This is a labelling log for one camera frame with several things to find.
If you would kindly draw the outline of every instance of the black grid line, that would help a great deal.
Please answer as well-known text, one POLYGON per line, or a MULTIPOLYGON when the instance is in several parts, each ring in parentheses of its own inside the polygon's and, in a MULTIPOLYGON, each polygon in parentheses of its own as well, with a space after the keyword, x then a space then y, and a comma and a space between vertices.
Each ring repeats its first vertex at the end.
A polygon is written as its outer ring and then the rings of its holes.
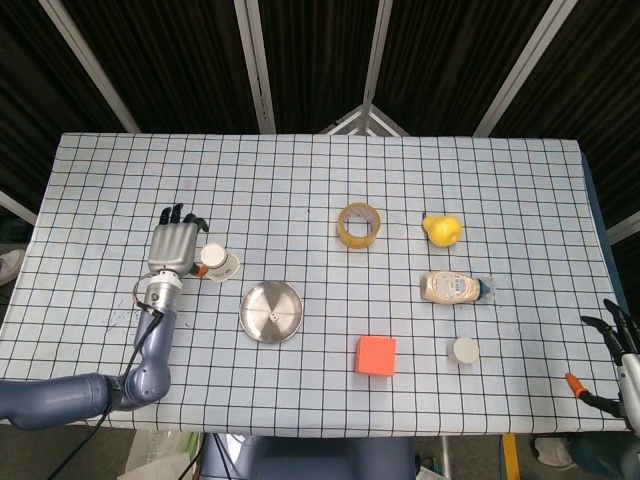
POLYGON ((564 140, 64 135, 0 332, 0 373, 119 373, 152 225, 183 201, 210 218, 198 247, 226 244, 242 271, 221 285, 184 279, 172 388, 157 405, 114 412, 112 425, 294 436, 622 429, 577 404, 562 377, 570 368, 599 394, 617 392, 601 339, 579 320, 602 317, 613 296, 583 175, 577 143, 564 140), (383 218, 366 252, 336 237, 353 201, 383 218), (458 216, 462 239, 427 243, 424 211, 458 216), (429 304, 416 297, 429 269, 490 277, 495 295, 429 304), (243 294, 266 279, 286 279, 305 303, 302 328, 277 346, 238 324, 243 294), (396 338, 392 379, 354 373, 361 335, 396 338), (478 339, 477 365, 449 360, 458 336, 478 339))

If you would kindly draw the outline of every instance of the grid tablecloth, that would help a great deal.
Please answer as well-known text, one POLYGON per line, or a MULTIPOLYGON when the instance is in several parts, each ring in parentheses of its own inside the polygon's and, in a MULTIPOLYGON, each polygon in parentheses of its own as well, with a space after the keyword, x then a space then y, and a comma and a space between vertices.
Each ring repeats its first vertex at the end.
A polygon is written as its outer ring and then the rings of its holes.
POLYGON ((580 314, 614 298, 575 141, 278 135, 66 134, 0 334, 0 377, 117 375, 132 351, 130 291, 146 272, 163 207, 210 219, 242 268, 221 285, 184 280, 159 403, 114 426, 266 435, 364 436, 623 428, 577 403, 563 376, 615 397, 598 333, 580 314), (347 251, 335 222, 351 202, 381 213, 376 242, 347 251), (449 249, 423 212, 464 224, 449 249), (490 277, 485 304, 421 299, 431 270, 490 277), (238 307, 286 280, 300 331, 258 344, 238 307), (397 339, 392 378, 354 373, 361 335, 397 339), (447 357, 477 338, 480 361, 447 357))

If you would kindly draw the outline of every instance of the floor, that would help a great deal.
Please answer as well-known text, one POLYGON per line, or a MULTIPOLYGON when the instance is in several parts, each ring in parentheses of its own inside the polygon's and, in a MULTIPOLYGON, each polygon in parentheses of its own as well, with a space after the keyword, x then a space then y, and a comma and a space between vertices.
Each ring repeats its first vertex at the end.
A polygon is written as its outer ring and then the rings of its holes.
MULTIPOLYGON (((0 245, 0 254, 16 246, 0 245)), ((4 306, 13 284, 0 287, 0 325, 4 306)), ((44 479, 89 432, 89 427, 66 426, 42 432, 21 432, 9 425, 0 425, 0 479, 44 479)), ((113 480, 124 470, 134 431, 101 428, 58 477, 64 479, 91 478, 113 480)), ((530 436, 517 437, 518 459, 522 480, 595 480, 578 469, 556 472, 540 464, 529 447, 530 436)), ((455 480, 500 479, 500 437, 452 437, 451 466, 455 480)), ((416 448, 423 458, 440 458, 439 438, 416 439, 416 448)))

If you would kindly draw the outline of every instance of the small white container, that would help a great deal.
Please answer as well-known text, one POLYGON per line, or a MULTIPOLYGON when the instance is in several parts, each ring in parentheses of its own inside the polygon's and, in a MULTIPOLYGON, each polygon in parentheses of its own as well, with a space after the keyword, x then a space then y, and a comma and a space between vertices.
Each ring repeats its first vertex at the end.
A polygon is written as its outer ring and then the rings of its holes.
POLYGON ((449 358, 460 365, 471 365, 480 358, 478 342, 474 338, 457 338, 449 347, 449 358))
POLYGON ((218 283, 232 277, 240 268, 238 257, 227 252, 222 245, 217 243, 210 243, 202 247, 200 259, 209 269, 205 276, 218 283))

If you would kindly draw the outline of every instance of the stainless steel plate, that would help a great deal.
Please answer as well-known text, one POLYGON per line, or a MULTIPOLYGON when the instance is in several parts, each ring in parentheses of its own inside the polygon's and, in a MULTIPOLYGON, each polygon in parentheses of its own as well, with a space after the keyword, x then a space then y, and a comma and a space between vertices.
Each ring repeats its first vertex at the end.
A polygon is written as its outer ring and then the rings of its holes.
POLYGON ((269 280, 255 285, 242 299, 240 324, 259 342, 279 343, 302 323, 302 300, 287 282, 269 280))

